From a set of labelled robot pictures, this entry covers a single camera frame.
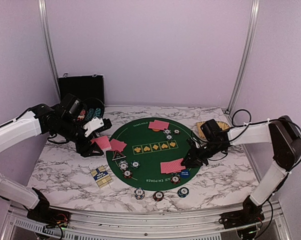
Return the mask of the red backed card deck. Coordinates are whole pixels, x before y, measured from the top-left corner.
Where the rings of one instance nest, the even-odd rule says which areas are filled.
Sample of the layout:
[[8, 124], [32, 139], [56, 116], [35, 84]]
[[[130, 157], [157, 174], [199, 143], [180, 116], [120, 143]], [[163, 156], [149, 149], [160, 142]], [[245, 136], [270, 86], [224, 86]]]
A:
[[100, 151], [110, 151], [112, 149], [109, 138], [106, 135], [92, 139], [91, 143], [92, 144], [96, 143], [98, 145], [98, 147], [100, 148], [100, 150], [95, 148], [93, 150], [94, 153], [97, 153]]

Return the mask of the blue small blind button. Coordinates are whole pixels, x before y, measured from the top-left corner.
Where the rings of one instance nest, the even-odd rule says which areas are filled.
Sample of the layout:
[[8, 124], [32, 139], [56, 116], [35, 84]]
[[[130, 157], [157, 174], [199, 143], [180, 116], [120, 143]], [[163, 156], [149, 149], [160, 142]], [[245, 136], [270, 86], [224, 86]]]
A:
[[185, 169], [185, 170], [182, 170], [180, 173], [179, 173], [179, 176], [183, 179], [187, 179], [190, 177], [190, 171], [188, 169]]

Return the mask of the red card being dealt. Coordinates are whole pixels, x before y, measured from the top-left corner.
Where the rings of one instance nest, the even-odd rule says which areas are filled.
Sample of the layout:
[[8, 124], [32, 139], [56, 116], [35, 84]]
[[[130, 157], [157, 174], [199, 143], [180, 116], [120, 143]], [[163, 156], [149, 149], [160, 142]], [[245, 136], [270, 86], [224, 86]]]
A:
[[161, 171], [168, 173], [168, 172], [174, 172], [177, 170], [184, 170], [184, 169], [186, 169], [186, 167], [181, 165], [183, 160], [184, 160], [183, 158], [180, 158], [180, 159], [176, 159], [173, 161], [161, 162], [160, 163]]

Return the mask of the red card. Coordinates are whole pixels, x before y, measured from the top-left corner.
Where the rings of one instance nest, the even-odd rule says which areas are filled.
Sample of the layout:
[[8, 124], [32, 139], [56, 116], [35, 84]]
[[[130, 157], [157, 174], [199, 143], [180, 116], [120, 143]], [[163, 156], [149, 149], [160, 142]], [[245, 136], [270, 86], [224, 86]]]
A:
[[160, 172], [162, 174], [177, 173], [184, 169], [179, 162], [161, 162]]

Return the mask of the blue white chip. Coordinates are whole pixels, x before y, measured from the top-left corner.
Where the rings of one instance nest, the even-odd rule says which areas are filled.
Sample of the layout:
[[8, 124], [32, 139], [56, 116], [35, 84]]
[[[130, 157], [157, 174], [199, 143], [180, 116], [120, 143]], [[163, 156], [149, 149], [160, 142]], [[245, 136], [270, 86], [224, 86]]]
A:
[[164, 133], [165, 135], [170, 135], [170, 134], [171, 134], [171, 130], [170, 130], [170, 129], [164, 129], [164, 130], [163, 130], [163, 133]]

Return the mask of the teal 50 chip stack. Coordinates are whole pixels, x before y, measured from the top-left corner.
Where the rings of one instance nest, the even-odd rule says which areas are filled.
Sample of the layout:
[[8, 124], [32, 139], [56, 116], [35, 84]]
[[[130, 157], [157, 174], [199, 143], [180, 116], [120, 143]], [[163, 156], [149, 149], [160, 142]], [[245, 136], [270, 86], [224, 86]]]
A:
[[185, 198], [189, 195], [189, 189], [187, 187], [181, 187], [178, 191], [177, 191], [177, 195], [180, 198]]

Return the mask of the blue tan chips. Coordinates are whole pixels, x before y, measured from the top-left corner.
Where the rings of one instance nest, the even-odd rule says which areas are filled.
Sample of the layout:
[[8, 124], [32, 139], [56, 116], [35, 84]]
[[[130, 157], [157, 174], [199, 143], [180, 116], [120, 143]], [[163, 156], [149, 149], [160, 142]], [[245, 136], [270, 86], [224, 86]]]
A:
[[118, 163], [118, 166], [120, 168], [121, 171], [125, 171], [129, 168], [129, 164], [126, 160], [122, 160]]

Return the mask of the brown 100 chips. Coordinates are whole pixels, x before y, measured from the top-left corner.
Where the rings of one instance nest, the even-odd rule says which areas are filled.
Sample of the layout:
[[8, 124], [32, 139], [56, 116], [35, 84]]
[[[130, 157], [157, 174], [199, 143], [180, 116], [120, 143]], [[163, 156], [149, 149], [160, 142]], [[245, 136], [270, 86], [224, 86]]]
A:
[[132, 171], [129, 170], [129, 169], [127, 169], [127, 170], [125, 170], [125, 171], [123, 172], [123, 177], [124, 177], [125, 179], [130, 179], [130, 178], [132, 178], [132, 176], [133, 176], [133, 173], [132, 173]]

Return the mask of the brown 100 chip stack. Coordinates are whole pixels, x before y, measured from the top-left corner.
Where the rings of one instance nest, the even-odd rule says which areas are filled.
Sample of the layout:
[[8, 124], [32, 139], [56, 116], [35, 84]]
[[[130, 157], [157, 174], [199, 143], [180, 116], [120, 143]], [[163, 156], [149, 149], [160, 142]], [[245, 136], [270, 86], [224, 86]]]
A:
[[156, 191], [154, 194], [153, 194], [153, 199], [156, 201], [156, 202], [160, 202], [164, 199], [164, 193], [162, 191]]

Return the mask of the teal 50 chips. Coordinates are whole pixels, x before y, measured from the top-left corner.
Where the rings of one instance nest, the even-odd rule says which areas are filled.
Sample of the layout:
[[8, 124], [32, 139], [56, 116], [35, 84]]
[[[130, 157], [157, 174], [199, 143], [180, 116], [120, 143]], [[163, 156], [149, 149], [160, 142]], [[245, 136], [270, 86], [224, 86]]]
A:
[[141, 166], [141, 164], [140, 164], [140, 162], [137, 161], [137, 160], [131, 162], [131, 167], [132, 167], [133, 169], [138, 169], [140, 166]]

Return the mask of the blue tan 10 chip stack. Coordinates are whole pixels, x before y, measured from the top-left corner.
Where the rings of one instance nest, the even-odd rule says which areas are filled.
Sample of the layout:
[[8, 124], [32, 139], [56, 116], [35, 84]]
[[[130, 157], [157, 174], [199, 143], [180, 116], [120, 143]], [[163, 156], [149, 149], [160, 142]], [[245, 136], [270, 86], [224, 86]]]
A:
[[134, 191], [134, 197], [137, 200], [142, 200], [145, 197], [145, 191], [141, 187], [136, 188]]

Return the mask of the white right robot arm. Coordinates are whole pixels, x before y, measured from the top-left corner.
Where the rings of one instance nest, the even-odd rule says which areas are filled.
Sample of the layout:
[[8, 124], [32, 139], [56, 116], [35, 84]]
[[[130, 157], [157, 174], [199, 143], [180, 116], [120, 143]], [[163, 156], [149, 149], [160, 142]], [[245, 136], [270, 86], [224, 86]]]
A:
[[249, 224], [262, 211], [263, 205], [283, 186], [291, 171], [301, 162], [301, 128], [287, 115], [260, 122], [248, 122], [223, 130], [216, 120], [201, 125], [205, 143], [195, 137], [187, 142], [190, 149], [182, 166], [201, 167], [208, 159], [230, 147], [245, 146], [250, 157], [270, 157], [269, 168], [255, 190], [244, 200], [235, 220]]

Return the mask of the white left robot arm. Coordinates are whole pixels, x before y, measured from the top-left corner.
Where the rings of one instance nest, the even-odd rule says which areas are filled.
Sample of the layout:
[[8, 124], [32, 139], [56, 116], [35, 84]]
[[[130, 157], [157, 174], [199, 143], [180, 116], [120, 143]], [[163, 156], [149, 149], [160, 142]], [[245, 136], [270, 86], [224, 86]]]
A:
[[62, 211], [52, 209], [39, 189], [27, 186], [27, 179], [46, 143], [46, 137], [62, 137], [62, 140], [52, 141], [56, 146], [74, 143], [75, 152], [84, 158], [104, 154], [92, 139], [107, 130], [110, 121], [103, 117], [78, 120], [82, 110], [100, 103], [96, 98], [80, 100], [69, 93], [53, 106], [40, 103], [1, 123], [0, 199], [18, 203], [27, 210], [32, 220], [44, 223], [55, 221]]

